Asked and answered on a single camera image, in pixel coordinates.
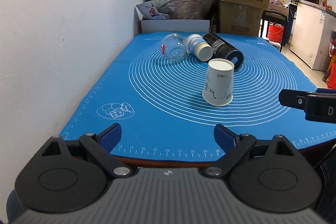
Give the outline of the white cardboard box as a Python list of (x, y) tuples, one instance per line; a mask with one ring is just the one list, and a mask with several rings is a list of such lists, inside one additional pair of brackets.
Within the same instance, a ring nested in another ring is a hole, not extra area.
[(142, 33), (153, 32), (209, 32), (210, 21), (198, 19), (168, 19), (158, 12), (151, 1), (136, 5)]

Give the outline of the lower brown cardboard box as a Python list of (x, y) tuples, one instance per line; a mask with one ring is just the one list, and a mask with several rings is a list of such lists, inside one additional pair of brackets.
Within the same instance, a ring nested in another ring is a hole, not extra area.
[(258, 36), (264, 9), (238, 3), (219, 3), (219, 32), (244, 36)]

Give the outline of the blue silicone mat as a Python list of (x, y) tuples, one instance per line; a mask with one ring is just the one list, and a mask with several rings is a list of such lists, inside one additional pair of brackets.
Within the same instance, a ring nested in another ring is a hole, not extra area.
[(137, 35), (108, 66), (61, 130), (65, 140), (100, 133), (114, 123), (122, 137), (113, 154), (142, 160), (204, 162), (221, 157), (214, 127), (258, 139), (286, 136), (297, 149), (335, 138), (335, 125), (311, 122), (280, 105), (283, 89), (315, 85), (264, 39), (225, 35), (244, 62), (234, 74), (232, 102), (209, 105), (202, 97), (207, 64), (188, 55), (172, 63), (160, 51), (163, 33)]

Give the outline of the clear glass cup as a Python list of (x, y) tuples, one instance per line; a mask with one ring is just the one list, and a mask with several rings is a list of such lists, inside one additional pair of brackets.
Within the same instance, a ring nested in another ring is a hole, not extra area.
[(171, 62), (181, 62), (187, 55), (183, 37), (176, 33), (165, 36), (161, 41), (161, 54)]

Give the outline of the black folding chair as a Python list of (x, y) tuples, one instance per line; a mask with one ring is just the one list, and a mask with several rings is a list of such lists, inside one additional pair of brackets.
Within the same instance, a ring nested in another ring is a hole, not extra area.
[[(268, 26), (273, 23), (273, 24), (280, 24), (284, 27), (284, 33), (282, 35), (282, 41), (281, 43), (275, 43), (271, 42), (268, 37)], [(285, 31), (286, 27), (288, 25), (288, 17), (284, 14), (281, 14), (280, 12), (277, 11), (272, 11), (272, 10), (264, 10), (261, 14), (261, 26), (260, 26), (260, 32), (259, 36), (262, 38), (265, 33), (264, 39), (267, 40), (269, 43), (271, 43), (272, 46), (276, 47), (280, 52), (282, 51), (282, 48), (285, 44)]]

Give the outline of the white chest freezer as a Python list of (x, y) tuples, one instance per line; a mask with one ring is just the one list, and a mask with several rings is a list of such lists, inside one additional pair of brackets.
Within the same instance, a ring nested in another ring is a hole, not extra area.
[(299, 0), (290, 50), (310, 69), (326, 71), (329, 43), (335, 31), (335, 12), (312, 2)]

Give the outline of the black cylindrical cup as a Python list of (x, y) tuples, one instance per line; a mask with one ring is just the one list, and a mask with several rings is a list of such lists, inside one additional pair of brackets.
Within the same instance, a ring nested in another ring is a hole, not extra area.
[(237, 71), (243, 61), (244, 55), (242, 51), (231, 45), (226, 40), (219, 37), (217, 34), (206, 33), (203, 39), (213, 49), (213, 55), (218, 59), (225, 59), (234, 64), (234, 70)]

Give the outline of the red bucket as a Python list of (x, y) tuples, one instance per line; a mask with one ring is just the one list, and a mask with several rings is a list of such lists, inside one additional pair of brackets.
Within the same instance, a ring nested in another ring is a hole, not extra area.
[(268, 26), (267, 37), (271, 42), (281, 43), (283, 33), (284, 33), (284, 27), (280, 24), (271, 23)]

